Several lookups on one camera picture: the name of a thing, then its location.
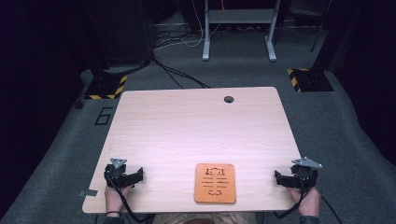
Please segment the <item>sleeve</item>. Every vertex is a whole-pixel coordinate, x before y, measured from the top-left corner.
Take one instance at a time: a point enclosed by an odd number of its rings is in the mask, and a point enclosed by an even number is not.
[[[300,224],[320,224],[318,217],[300,217]]]
[[[105,217],[103,224],[124,224],[124,221],[120,217]]]

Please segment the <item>hand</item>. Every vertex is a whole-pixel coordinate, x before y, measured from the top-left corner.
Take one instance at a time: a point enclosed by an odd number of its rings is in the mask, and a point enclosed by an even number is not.
[[[295,202],[299,202],[301,194],[297,189],[286,188]],[[298,211],[305,217],[319,217],[320,212],[320,194],[316,187],[311,188],[308,194],[303,198]]]
[[[122,195],[126,198],[128,196],[129,191],[132,186],[128,186],[124,189],[121,189]],[[106,197],[106,212],[120,212],[122,209],[122,200],[117,191],[111,187],[106,186],[105,190]],[[107,217],[119,217],[118,213],[109,213]]]

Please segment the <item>table leg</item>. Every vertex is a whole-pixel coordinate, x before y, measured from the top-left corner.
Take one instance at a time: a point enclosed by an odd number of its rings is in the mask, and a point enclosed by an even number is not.
[[[204,55],[202,56],[202,60],[209,60],[209,51],[210,51],[210,36],[209,36],[209,5],[208,0],[205,0],[205,44],[204,44]]]
[[[267,35],[265,37],[265,44],[267,46],[268,56],[269,56],[271,62],[276,62],[276,55],[275,55],[275,50],[274,50],[274,45],[273,45],[272,39],[274,36],[274,30],[275,30],[275,25],[276,25],[277,13],[279,11],[279,5],[280,5],[280,0],[276,0],[276,5],[274,7],[274,12],[272,15],[272,20],[271,20],[270,33],[269,33],[269,35]]]

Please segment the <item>wooden tile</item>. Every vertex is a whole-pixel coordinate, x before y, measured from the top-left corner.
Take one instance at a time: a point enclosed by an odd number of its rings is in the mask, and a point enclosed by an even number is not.
[[[235,171],[231,164],[200,163],[196,167],[195,201],[235,203]]]

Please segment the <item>table top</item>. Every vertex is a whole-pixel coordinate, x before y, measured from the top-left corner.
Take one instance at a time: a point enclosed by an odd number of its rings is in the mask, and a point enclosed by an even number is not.
[[[277,90],[254,87],[124,92],[90,184],[98,193],[85,198],[85,213],[105,212],[110,158],[126,159],[126,174],[144,169],[127,198],[132,211],[165,213],[287,210],[293,201],[274,170],[291,175],[291,161],[301,156]],[[233,165],[235,203],[194,200],[199,163]]]

